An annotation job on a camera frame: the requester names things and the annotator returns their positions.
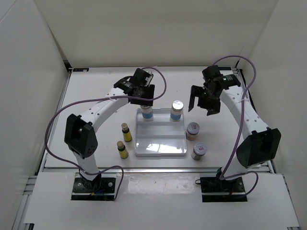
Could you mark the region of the blue-label bead jar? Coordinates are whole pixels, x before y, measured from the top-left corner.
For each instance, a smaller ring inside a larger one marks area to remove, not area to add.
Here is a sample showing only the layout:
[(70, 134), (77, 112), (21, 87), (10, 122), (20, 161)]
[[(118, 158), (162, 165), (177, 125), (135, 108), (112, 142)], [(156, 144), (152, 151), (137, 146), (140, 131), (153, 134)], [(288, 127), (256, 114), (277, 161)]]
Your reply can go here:
[(144, 121), (153, 121), (154, 114), (153, 114), (152, 107), (151, 106), (141, 105), (140, 108), (141, 108), (143, 120)]
[(183, 114), (184, 104), (180, 100), (175, 100), (172, 102), (170, 111), (170, 121), (179, 121)]

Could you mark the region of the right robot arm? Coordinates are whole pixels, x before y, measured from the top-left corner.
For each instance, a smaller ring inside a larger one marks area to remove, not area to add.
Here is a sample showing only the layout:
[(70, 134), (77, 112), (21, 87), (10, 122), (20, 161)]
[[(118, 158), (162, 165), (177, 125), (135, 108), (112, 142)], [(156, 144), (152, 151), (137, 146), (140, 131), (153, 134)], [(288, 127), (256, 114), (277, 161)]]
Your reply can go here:
[(239, 126), (238, 137), (243, 138), (243, 142), (235, 142), (231, 158), (218, 170), (215, 181), (208, 183), (228, 192), (253, 166), (275, 158), (281, 133), (277, 128), (269, 128), (259, 117), (234, 74), (223, 75), (213, 65), (205, 68), (202, 75), (204, 84), (191, 87), (189, 110), (197, 105), (207, 110), (207, 115), (215, 115), (220, 112), (221, 104), (225, 104)]

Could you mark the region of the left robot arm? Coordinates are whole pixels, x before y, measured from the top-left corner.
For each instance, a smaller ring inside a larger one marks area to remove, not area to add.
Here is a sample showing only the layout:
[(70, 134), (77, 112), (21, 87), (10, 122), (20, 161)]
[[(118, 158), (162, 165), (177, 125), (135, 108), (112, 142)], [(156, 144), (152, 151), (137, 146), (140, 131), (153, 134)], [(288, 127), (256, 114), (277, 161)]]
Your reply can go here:
[(152, 105), (154, 97), (153, 74), (137, 68), (131, 77), (118, 80), (106, 95), (107, 100), (97, 102), (80, 115), (71, 114), (67, 118), (64, 142), (73, 152), (78, 165), (83, 186), (90, 192), (101, 187), (101, 175), (96, 165), (94, 152), (98, 147), (96, 132), (100, 126), (118, 109), (128, 103)]

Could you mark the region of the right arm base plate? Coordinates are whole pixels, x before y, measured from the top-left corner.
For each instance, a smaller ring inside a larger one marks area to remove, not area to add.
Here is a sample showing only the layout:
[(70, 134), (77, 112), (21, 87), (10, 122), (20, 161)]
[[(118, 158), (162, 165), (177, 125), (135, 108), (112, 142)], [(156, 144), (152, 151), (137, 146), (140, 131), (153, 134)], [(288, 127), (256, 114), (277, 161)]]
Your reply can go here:
[(203, 203), (247, 202), (245, 187), (241, 177), (219, 181), (216, 177), (201, 177), (195, 180), (201, 186)]

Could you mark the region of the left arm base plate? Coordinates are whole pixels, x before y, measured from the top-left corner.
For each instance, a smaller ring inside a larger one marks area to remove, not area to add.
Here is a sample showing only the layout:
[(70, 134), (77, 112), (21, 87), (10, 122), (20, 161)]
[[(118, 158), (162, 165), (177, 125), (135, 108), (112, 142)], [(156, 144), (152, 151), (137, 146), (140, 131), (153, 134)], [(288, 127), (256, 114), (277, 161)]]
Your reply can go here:
[(116, 194), (116, 174), (105, 174), (100, 178), (98, 189), (92, 191), (83, 185), (83, 178), (76, 174), (71, 191), (73, 201), (113, 201)]

